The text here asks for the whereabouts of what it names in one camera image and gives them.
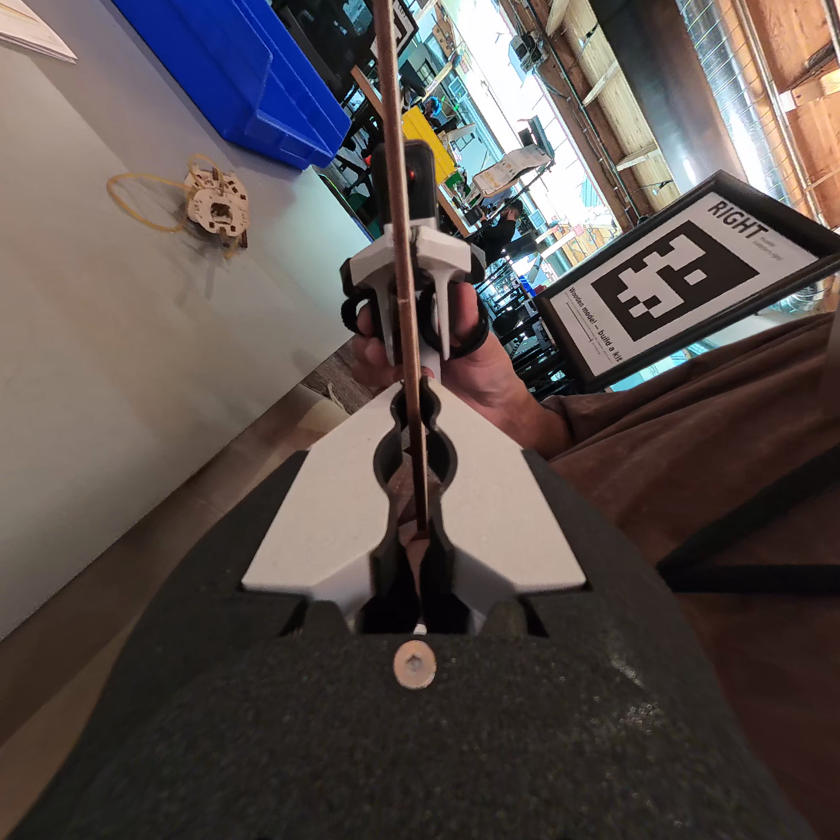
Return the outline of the instruction booklet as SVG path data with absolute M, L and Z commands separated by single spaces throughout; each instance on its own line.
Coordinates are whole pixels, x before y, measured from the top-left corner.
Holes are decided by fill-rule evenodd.
M 32 9 L 22 1 L 1 2 L 1 41 L 70 64 L 77 56 Z

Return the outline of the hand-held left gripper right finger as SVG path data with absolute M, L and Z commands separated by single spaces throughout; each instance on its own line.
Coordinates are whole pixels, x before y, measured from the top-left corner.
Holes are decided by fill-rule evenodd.
M 439 381 L 424 380 L 428 453 L 442 447 L 437 514 L 444 581 L 475 618 L 522 595 L 587 583 L 526 453 Z

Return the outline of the person's right hand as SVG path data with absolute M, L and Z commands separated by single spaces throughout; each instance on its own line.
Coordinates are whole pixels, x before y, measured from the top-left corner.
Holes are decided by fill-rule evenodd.
M 359 311 L 357 324 L 361 334 L 351 340 L 355 381 L 376 392 L 399 382 L 403 371 L 388 361 L 374 335 L 370 304 Z M 441 373 L 446 388 L 523 447 L 535 448 L 545 423 L 557 419 L 533 398 L 493 335 L 466 357 L 442 363 Z

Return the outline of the dark ceiling duct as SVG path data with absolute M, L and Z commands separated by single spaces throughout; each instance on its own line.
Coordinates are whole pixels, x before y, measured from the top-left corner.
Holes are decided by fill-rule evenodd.
M 677 189 L 735 175 L 822 224 L 744 2 L 598 1 L 592 10 Z

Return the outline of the wooden parts sheet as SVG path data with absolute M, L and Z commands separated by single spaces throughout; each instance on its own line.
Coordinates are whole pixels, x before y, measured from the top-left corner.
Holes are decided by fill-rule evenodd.
M 413 467 L 416 535 L 428 533 L 426 428 L 421 412 L 422 366 L 417 334 L 404 135 L 397 74 L 393 3 L 374 1 L 374 30 L 383 106 L 388 203 L 392 220 L 396 303 L 402 343 L 403 390 Z

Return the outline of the black framed tag sign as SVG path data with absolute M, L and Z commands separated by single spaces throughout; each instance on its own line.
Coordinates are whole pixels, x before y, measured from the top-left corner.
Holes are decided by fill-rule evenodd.
M 838 234 L 718 171 L 538 294 L 594 393 L 838 272 Z

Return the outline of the yellow plastic bin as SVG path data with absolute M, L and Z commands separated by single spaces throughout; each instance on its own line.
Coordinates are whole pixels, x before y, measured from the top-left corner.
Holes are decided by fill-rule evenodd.
M 423 141 L 432 151 L 437 184 L 444 183 L 455 173 L 455 160 L 419 107 L 412 107 L 402 115 L 402 131 L 405 140 Z

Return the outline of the wooden model assembly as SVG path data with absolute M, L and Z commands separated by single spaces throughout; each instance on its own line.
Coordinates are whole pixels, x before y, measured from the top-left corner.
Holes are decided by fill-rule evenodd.
M 197 156 L 188 165 L 184 186 L 186 219 L 215 237 L 227 256 L 246 250 L 251 225 L 249 194 L 238 175 Z

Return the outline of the yellow rubber band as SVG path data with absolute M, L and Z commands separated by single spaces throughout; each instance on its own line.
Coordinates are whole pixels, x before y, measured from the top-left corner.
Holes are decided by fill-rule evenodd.
M 197 194 L 203 175 L 219 173 L 220 167 L 208 154 L 190 154 L 186 160 L 185 175 L 180 180 L 148 172 L 123 172 L 111 176 L 106 182 L 106 193 L 113 204 L 127 217 L 144 228 L 161 234 L 180 234 L 195 223 L 189 218 L 188 206 Z M 181 195 L 182 201 L 175 208 L 170 222 L 155 221 L 144 214 L 133 200 L 137 188 L 153 190 L 163 187 Z

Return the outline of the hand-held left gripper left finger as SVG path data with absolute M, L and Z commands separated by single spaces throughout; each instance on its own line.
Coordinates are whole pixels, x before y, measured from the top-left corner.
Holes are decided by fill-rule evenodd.
M 403 464 L 404 393 L 395 384 L 303 455 L 241 585 L 333 602 L 372 600 L 415 623 L 419 599 L 387 485 Z

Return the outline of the blue plastic bin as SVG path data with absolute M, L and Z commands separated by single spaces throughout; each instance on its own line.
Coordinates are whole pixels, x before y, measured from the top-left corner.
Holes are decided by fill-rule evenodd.
M 114 5 L 226 141 L 302 171 L 335 158 L 351 120 L 267 2 Z

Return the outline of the person's right forearm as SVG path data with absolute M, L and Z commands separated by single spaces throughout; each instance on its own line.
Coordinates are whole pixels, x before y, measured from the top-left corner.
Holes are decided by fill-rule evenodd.
M 525 396 L 513 435 L 517 443 L 547 461 L 568 452 L 574 446 L 574 437 L 562 413 L 538 402 L 529 392 Z

